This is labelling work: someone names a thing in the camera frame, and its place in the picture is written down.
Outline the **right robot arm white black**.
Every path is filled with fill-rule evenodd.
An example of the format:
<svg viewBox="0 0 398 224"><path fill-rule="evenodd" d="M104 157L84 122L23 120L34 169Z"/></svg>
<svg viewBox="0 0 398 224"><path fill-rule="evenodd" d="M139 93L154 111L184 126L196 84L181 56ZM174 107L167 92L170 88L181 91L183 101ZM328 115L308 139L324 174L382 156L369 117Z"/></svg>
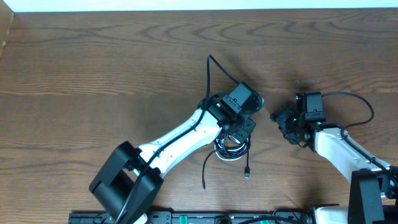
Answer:
<svg viewBox="0 0 398 224"><path fill-rule="evenodd" d="M323 98L320 92L298 93L295 104L270 115L284 139L324 157L350 184L348 206L313 207L310 223L397 223L397 205L382 203L397 199L397 167L358 144L345 126L327 121Z"/></svg>

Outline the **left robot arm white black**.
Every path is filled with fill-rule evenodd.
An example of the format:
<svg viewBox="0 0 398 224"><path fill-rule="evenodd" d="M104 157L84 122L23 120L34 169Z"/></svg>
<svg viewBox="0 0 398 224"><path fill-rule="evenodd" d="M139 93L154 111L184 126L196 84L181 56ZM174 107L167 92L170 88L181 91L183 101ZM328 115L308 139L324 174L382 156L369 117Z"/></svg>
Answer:
<svg viewBox="0 0 398 224"><path fill-rule="evenodd" d="M128 141L108 157L89 186L115 223L146 223L146 212L165 175L197 149L229 135L241 147L249 145L255 127L250 118L264 99L246 82L231 93L207 96L184 123L166 135L138 147Z"/></svg>

